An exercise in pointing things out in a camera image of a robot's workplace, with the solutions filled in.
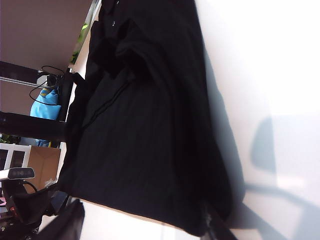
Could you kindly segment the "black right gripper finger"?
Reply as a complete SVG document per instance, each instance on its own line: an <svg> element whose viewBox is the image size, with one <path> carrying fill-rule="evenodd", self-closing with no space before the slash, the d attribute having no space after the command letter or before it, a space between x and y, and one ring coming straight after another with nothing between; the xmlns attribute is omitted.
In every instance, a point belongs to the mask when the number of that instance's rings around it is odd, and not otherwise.
<svg viewBox="0 0 320 240"><path fill-rule="evenodd" d="M210 217L207 235L210 240L237 240L231 230L216 215Z"/></svg>

